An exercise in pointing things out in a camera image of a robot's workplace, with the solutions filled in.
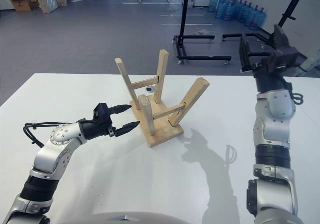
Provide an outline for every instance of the white table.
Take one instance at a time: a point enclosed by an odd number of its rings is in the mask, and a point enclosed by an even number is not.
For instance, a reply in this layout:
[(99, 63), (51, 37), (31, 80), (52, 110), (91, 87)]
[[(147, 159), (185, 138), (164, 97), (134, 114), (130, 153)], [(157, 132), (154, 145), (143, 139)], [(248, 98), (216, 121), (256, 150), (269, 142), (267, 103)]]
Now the white table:
[[(130, 77), (135, 82), (151, 76)], [(99, 137), (78, 148), (47, 214), (52, 223), (81, 215), (143, 211), (191, 224), (253, 224), (246, 210), (246, 189), (255, 162), (255, 80), (205, 78), (211, 85), (180, 123), (184, 137), (150, 149), (137, 127), (119, 138)], [(162, 96), (167, 106), (179, 103), (195, 79), (167, 76)], [(315, 224), (320, 213), (320, 79), (287, 80), (305, 101), (291, 121), (298, 216), (305, 224)], [(146, 92), (139, 89), (137, 93)], [(25, 122), (73, 122), (90, 118), (99, 102), (113, 106), (129, 101), (120, 75), (33, 75), (0, 108), (0, 220), (22, 190), (39, 150), (22, 132)], [(130, 110), (113, 115), (117, 127), (134, 120)], [(35, 133), (46, 142), (50, 131), (42, 128)], [(236, 160), (225, 162), (233, 149)]]

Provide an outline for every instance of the wooden stool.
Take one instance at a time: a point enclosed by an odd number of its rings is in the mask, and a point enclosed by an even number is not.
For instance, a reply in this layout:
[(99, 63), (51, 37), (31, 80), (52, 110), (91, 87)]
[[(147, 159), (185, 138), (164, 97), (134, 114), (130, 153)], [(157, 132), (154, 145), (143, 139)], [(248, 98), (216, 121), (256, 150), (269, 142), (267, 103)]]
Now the wooden stool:
[[(132, 106), (133, 113), (135, 117), (140, 120), (140, 126), (150, 147), (184, 133), (179, 122), (209, 86), (209, 82), (204, 78), (197, 78), (180, 104), (167, 108), (161, 100), (161, 95), (166, 75), (165, 70), (167, 68), (168, 56), (169, 53), (166, 50), (160, 50), (156, 77), (135, 83), (131, 83), (122, 60), (120, 58), (115, 59), (118, 69), (132, 97), (130, 105)], [(154, 94), (149, 96), (143, 94), (137, 98), (135, 89), (153, 84), (156, 86)]]

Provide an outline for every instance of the gray floor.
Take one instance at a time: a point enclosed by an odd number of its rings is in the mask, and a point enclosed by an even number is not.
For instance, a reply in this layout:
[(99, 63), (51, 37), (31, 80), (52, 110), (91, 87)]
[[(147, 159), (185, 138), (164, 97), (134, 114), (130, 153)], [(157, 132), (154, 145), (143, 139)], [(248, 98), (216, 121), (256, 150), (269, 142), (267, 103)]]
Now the gray floor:
[[(231, 55), (224, 61), (190, 61), (178, 65), (172, 38), (179, 33), (181, 4), (123, 4), (138, 0), (86, 0), (59, 7), (50, 14), (2, 11), (0, 18), (0, 104), (34, 73), (119, 74), (120, 57), (129, 74), (155, 74), (158, 53), (169, 53), (168, 75), (243, 75), (238, 56), (239, 39), (222, 42), (223, 33), (248, 32), (237, 21), (215, 19), (207, 8), (190, 8), (185, 34), (207, 29), (216, 35), (185, 43), (190, 55)], [(166, 0), (143, 0), (144, 3)], [(253, 51), (261, 45), (252, 40)]]

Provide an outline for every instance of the floor marking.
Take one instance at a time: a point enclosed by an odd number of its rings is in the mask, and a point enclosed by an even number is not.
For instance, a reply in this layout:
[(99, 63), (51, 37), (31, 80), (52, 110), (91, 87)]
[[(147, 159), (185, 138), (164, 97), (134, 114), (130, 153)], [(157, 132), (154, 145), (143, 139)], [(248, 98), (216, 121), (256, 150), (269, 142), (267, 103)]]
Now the floor marking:
[[(159, 14), (159, 16), (182, 16), (182, 14)], [(187, 16), (203, 16), (203, 14), (187, 14)]]
[(142, 3), (142, 4), (180, 4), (180, 3)]
[[(169, 26), (169, 25), (181, 25), (181, 24), (161, 24), (161, 25), (165, 25), (165, 26)], [(197, 26), (197, 25), (213, 25), (213, 23), (186, 23), (186, 26)]]

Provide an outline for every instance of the black metal frame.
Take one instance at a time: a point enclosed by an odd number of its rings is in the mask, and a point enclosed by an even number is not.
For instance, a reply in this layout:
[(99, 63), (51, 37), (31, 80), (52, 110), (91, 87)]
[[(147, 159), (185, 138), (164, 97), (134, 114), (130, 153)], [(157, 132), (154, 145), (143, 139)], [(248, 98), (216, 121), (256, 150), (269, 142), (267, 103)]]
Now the black metal frame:
[(181, 27), (180, 27), (180, 35), (175, 35), (173, 37), (172, 43), (176, 46), (177, 51), (177, 59), (178, 63), (181, 63), (181, 60), (225, 60), (227, 64), (228, 61), (231, 60), (231, 56), (188, 56), (186, 53), (186, 49), (184, 48), (184, 39), (209, 39), (211, 41), (215, 38), (214, 35), (184, 35), (185, 32), (185, 24), (187, 17), (187, 8), (188, 8), (188, 0), (183, 0), (183, 10), (182, 10), (182, 18), (181, 18)]
[[(296, 8), (297, 4), (299, 3), (300, 0), (291, 0), (290, 4), (288, 5), (288, 7), (286, 8), (285, 12), (282, 14), (282, 18), (279, 21), (278, 25), (280, 27), (283, 26), (283, 24), (285, 23), (285, 21), (287, 20), (287, 18), (295, 20), (295, 17), (292, 17), (292, 13), (294, 11), (294, 9)], [(264, 36), (262, 36), (259, 33), (246, 33), (246, 36), (254, 36), (256, 38), (258, 38), (259, 40), (261, 40), (263, 43), (265, 43), (266, 45), (272, 47), (275, 49), (275, 42), (274, 42), (274, 33), (272, 33), (270, 35), (269, 38), (266, 38)], [(242, 37), (241, 33), (234, 33), (234, 34), (223, 34), (222, 35), (222, 40), (224, 41), (225, 38), (229, 38), (229, 37)]]

